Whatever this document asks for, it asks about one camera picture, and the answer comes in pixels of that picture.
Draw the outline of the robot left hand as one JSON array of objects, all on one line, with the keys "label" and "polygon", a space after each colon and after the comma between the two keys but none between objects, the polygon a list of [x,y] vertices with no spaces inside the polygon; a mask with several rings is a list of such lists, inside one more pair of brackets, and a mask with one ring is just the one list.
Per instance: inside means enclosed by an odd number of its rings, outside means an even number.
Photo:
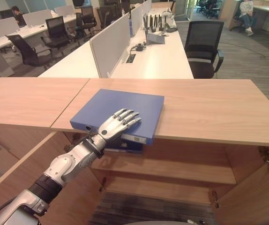
[{"label": "robot left hand", "polygon": [[102,123],[97,131],[98,136],[106,143],[112,143],[125,131],[141,121],[141,117],[138,116],[138,112],[122,108]]}]

